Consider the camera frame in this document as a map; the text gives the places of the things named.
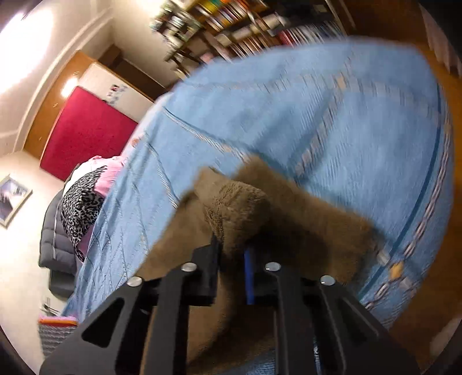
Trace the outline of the blue patterned bedspread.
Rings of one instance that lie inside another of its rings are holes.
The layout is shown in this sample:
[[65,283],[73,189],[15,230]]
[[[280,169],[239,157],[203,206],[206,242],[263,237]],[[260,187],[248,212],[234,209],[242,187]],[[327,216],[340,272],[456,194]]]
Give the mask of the blue patterned bedspread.
[[[66,309],[79,325],[139,276],[201,169],[232,177],[255,157],[373,225],[379,240],[357,274],[334,279],[388,331],[452,207],[450,113],[418,51],[357,39],[274,48],[207,65],[155,109],[96,219]],[[275,343],[221,373],[251,372],[276,374]]]

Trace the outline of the pink pillow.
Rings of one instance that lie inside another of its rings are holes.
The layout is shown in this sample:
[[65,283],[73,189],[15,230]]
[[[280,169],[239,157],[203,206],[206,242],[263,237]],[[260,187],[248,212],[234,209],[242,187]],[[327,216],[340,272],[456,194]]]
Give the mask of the pink pillow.
[[96,183],[96,191],[102,194],[105,200],[109,194],[110,189],[115,183],[118,174],[124,168],[125,162],[126,158],[121,156],[115,156],[109,159],[105,159],[97,155],[92,157],[88,161],[83,162],[74,170],[77,170],[78,176],[81,176],[100,166],[105,166],[107,169],[103,172],[103,174]]

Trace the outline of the wooden bookshelf with books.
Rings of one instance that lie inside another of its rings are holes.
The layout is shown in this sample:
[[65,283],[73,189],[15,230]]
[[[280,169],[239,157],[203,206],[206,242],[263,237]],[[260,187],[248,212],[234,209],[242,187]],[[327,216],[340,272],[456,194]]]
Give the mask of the wooden bookshelf with books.
[[355,22],[344,1],[166,1],[150,28],[168,45],[165,62],[185,79],[215,58],[346,37]]

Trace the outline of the framed wedding photo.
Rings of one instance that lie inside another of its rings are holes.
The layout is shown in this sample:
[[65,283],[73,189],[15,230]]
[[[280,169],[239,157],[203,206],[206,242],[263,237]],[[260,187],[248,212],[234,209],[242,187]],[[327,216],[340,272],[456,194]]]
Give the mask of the framed wedding photo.
[[24,202],[32,194],[32,190],[10,174],[1,180],[0,188],[0,222],[1,226],[7,228],[11,220],[20,210]]

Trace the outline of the plaid pillow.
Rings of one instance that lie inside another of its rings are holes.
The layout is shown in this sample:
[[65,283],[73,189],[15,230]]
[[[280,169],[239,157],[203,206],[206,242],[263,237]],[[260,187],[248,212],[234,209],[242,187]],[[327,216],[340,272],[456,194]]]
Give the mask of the plaid pillow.
[[40,316],[38,334],[43,355],[48,357],[77,326],[78,320],[73,316]]

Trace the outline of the grey padded headboard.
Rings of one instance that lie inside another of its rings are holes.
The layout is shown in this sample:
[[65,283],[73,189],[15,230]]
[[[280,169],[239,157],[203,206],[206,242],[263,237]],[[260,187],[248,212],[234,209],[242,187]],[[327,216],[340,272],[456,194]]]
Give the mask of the grey padded headboard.
[[60,190],[49,203],[45,212],[39,244],[38,265],[49,270],[48,286],[51,293],[62,299],[69,299],[74,293],[81,263],[62,224],[62,196],[63,191]]

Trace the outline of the red curtain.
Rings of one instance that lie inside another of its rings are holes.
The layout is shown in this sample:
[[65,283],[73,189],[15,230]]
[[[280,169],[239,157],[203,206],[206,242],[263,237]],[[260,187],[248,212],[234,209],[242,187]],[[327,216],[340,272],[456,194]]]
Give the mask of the red curtain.
[[40,160],[42,170],[65,181],[75,166],[94,156],[120,155],[137,122],[82,87],[61,110]]

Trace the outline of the leopard print cloth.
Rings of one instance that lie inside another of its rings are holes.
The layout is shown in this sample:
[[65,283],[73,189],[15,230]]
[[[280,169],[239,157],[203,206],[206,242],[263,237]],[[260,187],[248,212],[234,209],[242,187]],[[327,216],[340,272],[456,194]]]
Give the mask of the leopard print cloth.
[[85,261],[92,227],[103,206],[104,197],[96,191],[96,183],[106,169],[100,166],[81,176],[74,170],[64,185],[60,218],[80,262]]

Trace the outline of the brown fleece pants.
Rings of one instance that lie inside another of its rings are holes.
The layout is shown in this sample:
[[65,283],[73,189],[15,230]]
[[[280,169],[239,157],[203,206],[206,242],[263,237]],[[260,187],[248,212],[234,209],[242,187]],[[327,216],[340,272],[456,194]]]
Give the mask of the brown fleece pants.
[[219,374],[274,345],[272,312],[246,302],[247,248],[303,277],[329,274],[347,283],[379,240],[368,220],[308,194],[254,157],[232,177],[200,170],[138,275],[163,277],[213,237],[223,245],[218,294],[212,306],[190,310],[188,374]]

